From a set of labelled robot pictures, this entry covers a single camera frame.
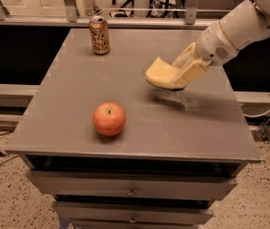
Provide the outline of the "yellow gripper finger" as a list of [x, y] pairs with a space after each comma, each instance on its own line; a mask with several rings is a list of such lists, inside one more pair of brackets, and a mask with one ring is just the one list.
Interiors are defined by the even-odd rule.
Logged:
[[172, 63], [173, 67], [182, 68], [197, 58], [196, 43], [190, 44]]
[[207, 74], [211, 60], [187, 59], [184, 62], [178, 62], [175, 67], [178, 68], [174, 76], [173, 83], [176, 89], [184, 89], [188, 84], [202, 78]]

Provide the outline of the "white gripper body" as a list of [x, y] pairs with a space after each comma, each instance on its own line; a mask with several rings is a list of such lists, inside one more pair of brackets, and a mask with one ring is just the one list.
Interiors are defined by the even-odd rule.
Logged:
[[225, 37], [219, 22], [212, 24], [197, 39], [196, 52], [213, 65], [224, 65], [239, 54]]

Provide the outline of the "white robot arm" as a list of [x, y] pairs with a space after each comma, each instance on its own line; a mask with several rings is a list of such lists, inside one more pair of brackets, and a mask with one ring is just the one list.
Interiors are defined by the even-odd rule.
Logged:
[[173, 63], [175, 89], [203, 77], [210, 66], [235, 58], [248, 45], [270, 37], [270, 0], [245, 0], [209, 26]]

